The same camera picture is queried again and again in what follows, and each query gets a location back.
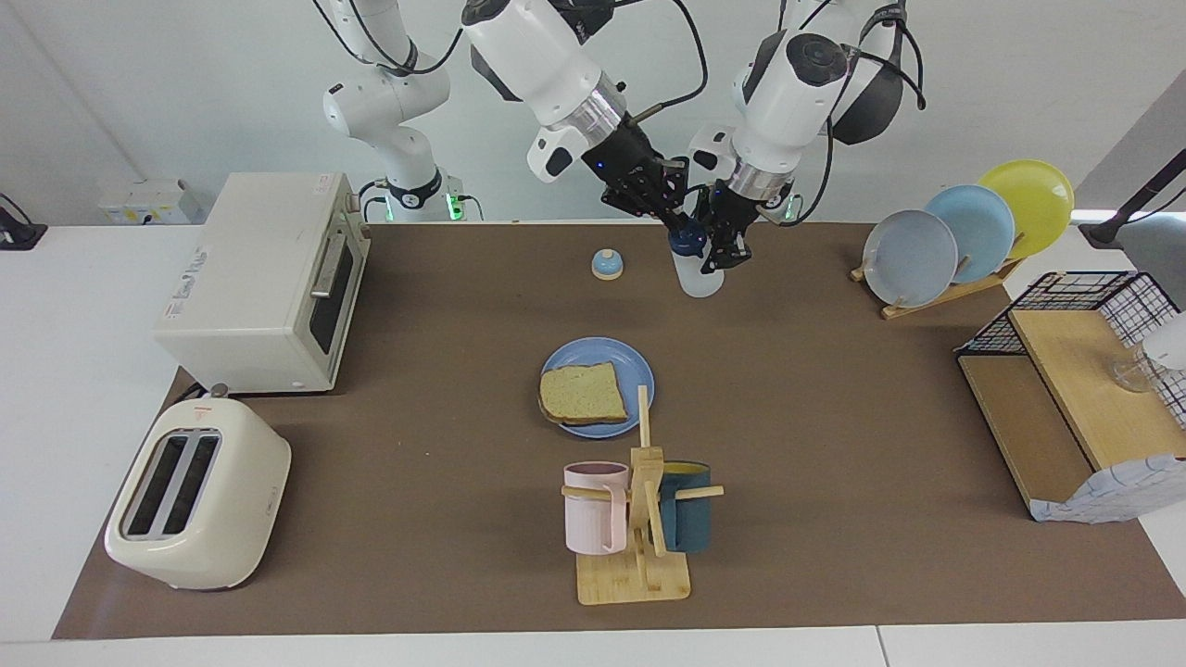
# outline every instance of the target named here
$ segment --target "slice of bread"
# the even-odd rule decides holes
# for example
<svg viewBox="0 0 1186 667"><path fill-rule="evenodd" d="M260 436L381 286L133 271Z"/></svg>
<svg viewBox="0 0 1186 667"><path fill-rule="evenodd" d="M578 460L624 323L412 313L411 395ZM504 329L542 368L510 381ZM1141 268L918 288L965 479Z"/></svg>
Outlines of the slice of bread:
<svg viewBox="0 0 1186 667"><path fill-rule="evenodd" d="M562 366L540 376L540 409L568 426L621 424L629 419L612 362Z"/></svg>

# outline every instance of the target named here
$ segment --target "black wire rack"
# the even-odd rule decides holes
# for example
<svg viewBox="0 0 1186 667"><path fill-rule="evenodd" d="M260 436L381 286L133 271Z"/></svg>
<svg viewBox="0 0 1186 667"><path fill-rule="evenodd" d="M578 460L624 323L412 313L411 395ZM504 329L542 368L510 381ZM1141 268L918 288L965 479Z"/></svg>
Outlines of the black wire rack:
<svg viewBox="0 0 1186 667"><path fill-rule="evenodd" d="M1099 311L1127 348L1136 345L1180 312L1148 273L1047 273L956 354L1025 355L1025 344L1009 322L1009 312L1014 310ZM1154 380L1161 399L1178 424L1186 428L1186 373L1162 369Z"/></svg>

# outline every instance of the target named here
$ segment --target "brown tabletop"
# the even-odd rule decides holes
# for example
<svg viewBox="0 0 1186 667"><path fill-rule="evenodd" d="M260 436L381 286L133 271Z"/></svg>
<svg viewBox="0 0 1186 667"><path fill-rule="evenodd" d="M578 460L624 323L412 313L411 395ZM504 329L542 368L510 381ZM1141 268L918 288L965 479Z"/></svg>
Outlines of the brown tabletop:
<svg viewBox="0 0 1186 667"><path fill-rule="evenodd" d="M55 637L1186 617L1137 522L1029 519L951 352L1003 290L884 322L847 279L868 230L755 227L693 300L657 227L378 228L337 389L248 400L293 449L255 576L174 591L96 542ZM728 489L687 601L576 602L561 468L637 444L541 417L582 336L648 358L655 444Z"/></svg>

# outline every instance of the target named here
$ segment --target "blue mug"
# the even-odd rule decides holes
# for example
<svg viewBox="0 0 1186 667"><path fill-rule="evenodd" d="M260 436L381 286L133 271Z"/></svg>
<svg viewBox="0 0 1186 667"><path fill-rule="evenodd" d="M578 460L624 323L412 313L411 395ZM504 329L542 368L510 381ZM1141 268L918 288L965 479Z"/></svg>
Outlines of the blue mug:
<svg viewBox="0 0 1186 667"><path fill-rule="evenodd" d="M709 498L676 500L675 494L682 489L699 489L710 484L712 469L704 463L669 460L663 465L659 515L668 551L699 553L708 548L712 526Z"/></svg>

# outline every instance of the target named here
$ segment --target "white table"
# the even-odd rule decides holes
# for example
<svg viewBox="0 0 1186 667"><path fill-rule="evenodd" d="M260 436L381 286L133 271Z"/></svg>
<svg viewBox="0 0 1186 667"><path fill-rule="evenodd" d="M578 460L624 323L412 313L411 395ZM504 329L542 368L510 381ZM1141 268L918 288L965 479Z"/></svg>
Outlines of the white table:
<svg viewBox="0 0 1186 667"><path fill-rule="evenodd" d="M148 331L197 228L50 230L0 254L0 665L1181 665L1186 621L50 642L176 364ZM1126 269L1071 230L1007 282L1052 269ZM1142 517L1186 589L1186 504Z"/></svg>

